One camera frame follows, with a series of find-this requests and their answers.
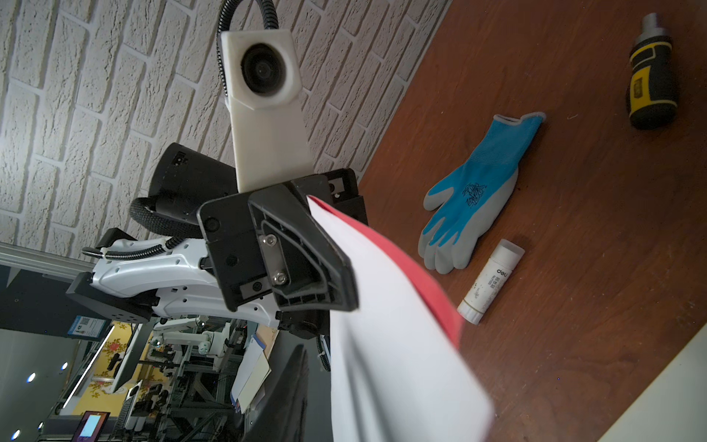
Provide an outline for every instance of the glue stick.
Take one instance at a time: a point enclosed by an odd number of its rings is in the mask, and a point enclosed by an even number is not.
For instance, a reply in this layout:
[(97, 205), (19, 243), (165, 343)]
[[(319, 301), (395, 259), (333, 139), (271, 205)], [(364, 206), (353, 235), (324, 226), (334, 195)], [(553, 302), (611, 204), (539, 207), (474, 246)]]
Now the glue stick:
[(457, 307), (457, 312), (470, 323), (478, 325), (524, 253), (525, 250), (512, 242), (501, 240), (474, 286)]

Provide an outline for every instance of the black and yellow screwdriver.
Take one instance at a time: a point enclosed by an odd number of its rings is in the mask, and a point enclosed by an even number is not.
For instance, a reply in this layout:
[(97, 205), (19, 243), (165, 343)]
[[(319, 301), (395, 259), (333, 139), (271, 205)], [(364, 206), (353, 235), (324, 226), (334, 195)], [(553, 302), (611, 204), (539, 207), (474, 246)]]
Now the black and yellow screwdriver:
[(631, 50), (633, 76), (626, 91), (626, 108), (637, 129), (670, 123), (677, 111), (677, 82), (670, 68), (672, 39), (658, 26), (658, 15), (643, 17), (641, 35)]

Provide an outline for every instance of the light strip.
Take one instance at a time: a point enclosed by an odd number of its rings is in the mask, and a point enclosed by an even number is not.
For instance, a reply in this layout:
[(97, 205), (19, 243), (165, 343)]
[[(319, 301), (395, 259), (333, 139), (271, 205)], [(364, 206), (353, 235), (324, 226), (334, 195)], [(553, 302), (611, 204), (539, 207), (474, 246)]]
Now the light strip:
[(105, 335), (105, 339), (103, 342), (100, 343), (100, 347), (98, 347), (98, 351), (93, 355), (93, 359), (90, 360), (90, 364), (88, 367), (86, 367), (86, 370), (83, 372), (81, 377), (79, 378), (78, 382), (74, 386), (74, 389), (71, 391), (71, 394), (69, 397), (66, 399), (66, 402), (64, 402), (64, 406), (62, 409), (66, 408), (66, 406), (69, 404), (69, 401), (71, 400), (71, 397), (74, 396), (74, 393), (76, 392), (76, 389), (78, 388), (79, 385), (81, 385), (81, 382), (83, 382), (83, 378), (86, 377), (86, 374), (90, 371), (91, 367), (93, 367), (93, 363), (95, 362), (96, 358), (98, 358), (98, 355), (100, 355), (101, 351), (103, 350), (103, 346), (105, 345), (106, 342), (108, 342), (108, 338), (110, 337), (110, 334), (113, 333), (113, 330), (115, 330), (115, 326), (113, 325), (110, 328), (110, 331), (108, 332), (107, 335)]

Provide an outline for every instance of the camera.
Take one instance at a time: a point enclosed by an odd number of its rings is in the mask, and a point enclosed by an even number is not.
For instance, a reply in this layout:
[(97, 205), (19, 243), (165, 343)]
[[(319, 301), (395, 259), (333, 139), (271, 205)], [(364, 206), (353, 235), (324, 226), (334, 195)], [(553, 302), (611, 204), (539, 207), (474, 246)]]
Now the camera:
[(222, 32), (221, 48), (238, 191), (313, 174), (290, 31)]

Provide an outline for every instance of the blue and gray work glove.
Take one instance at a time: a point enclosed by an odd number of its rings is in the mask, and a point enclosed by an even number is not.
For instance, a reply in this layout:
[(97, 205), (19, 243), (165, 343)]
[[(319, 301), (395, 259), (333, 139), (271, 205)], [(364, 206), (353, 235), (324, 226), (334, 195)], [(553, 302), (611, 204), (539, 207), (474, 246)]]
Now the blue and gray work glove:
[(422, 230), (417, 245), (425, 267), (447, 274), (469, 264), (477, 239), (513, 193), (518, 162), (544, 120), (543, 112), (520, 119), (494, 115), (467, 162), (427, 192), (425, 209), (442, 207)]

